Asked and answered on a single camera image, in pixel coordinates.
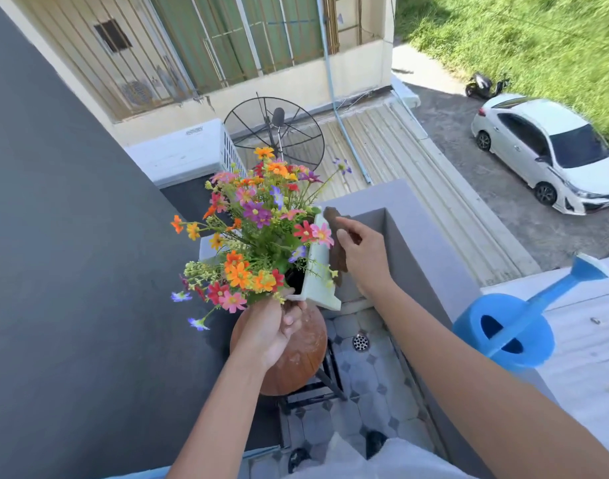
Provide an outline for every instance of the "motorcycle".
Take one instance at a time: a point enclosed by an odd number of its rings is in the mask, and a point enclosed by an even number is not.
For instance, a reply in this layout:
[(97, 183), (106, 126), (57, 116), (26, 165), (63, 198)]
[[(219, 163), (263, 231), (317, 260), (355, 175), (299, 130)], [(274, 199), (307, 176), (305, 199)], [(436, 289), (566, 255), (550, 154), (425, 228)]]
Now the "motorcycle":
[(496, 95), (500, 95), (502, 91), (511, 84), (511, 80), (508, 79), (506, 74), (504, 78), (497, 81), (495, 84), (495, 90), (491, 91), (493, 87), (493, 81), (480, 72), (475, 72), (469, 79), (472, 82), (467, 84), (464, 92), (467, 97), (480, 97), (481, 99), (490, 99)]

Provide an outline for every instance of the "shoe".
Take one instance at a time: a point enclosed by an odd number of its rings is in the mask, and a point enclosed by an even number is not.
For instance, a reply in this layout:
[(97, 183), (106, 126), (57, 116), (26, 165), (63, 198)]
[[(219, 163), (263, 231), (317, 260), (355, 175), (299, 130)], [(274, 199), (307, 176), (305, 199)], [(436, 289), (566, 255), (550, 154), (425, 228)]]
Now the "shoe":
[(309, 452), (306, 449), (299, 447), (294, 449), (289, 455), (289, 462), (287, 463), (287, 471), (289, 474), (294, 473), (294, 469), (300, 465), (303, 460), (311, 459)]
[(371, 459), (386, 442), (388, 437), (378, 430), (372, 430), (366, 435), (366, 459)]

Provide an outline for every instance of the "green lawn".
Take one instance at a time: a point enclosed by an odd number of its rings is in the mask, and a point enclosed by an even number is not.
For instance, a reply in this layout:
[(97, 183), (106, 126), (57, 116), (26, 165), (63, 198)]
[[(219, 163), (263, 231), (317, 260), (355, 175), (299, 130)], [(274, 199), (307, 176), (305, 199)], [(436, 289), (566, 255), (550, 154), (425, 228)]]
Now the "green lawn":
[(609, 0), (398, 0), (396, 33), (458, 73), (592, 120), (609, 139)]

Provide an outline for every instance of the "flower bouquet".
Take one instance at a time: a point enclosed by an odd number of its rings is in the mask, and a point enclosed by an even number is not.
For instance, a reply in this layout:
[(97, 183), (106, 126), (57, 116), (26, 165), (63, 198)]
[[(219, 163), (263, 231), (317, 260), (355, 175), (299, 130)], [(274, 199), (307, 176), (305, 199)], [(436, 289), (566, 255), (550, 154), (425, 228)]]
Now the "flower bouquet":
[[(181, 281), (184, 290), (173, 292), (176, 302), (192, 299), (191, 291), (213, 303), (214, 308), (202, 319), (189, 318), (199, 331), (208, 330), (205, 320), (213, 310), (222, 308), (234, 313), (272, 294), (282, 303), (283, 287), (303, 285), (305, 270), (331, 277), (338, 272), (328, 265), (312, 266), (309, 247), (320, 243), (331, 248), (334, 241), (326, 223), (314, 224), (318, 207), (316, 196), (338, 172), (350, 172), (347, 161), (335, 159), (337, 169), (325, 181), (305, 166), (277, 160), (272, 148), (256, 148), (259, 162), (253, 176), (247, 177), (232, 167), (231, 172), (214, 175), (205, 187), (212, 191), (211, 206), (203, 222), (183, 222), (176, 215), (171, 223), (177, 233), (183, 230), (196, 240), (200, 233), (215, 231), (209, 240), (217, 251), (208, 262), (189, 262)], [(220, 217), (229, 213), (232, 225)], [(326, 285), (333, 287), (331, 279)]]

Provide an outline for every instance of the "hand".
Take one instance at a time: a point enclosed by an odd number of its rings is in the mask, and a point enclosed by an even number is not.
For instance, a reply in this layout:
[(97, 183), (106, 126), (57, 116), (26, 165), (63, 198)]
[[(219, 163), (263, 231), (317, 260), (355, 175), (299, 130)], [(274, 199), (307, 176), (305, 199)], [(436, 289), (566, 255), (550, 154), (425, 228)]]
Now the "hand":
[(366, 297), (371, 297), (378, 289), (391, 284), (391, 272), (384, 247), (384, 237), (356, 220), (337, 217), (338, 223), (357, 234), (362, 241), (356, 244), (347, 231), (337, 233), (340, 245), (347, 253), (347, 268), (357, 288)]
[[(288, 296), (293, 289), (283, 289), (282, 295)], [(302, 327), (302, 314), (306, 302), (288, 301), (285, 308), (272, 296), (265, 297), (249, 307), (247, 323), (236, 350), (249, 353), (252, 358), (259, 358), (266, 372), (282, 355), (289, 338)]]

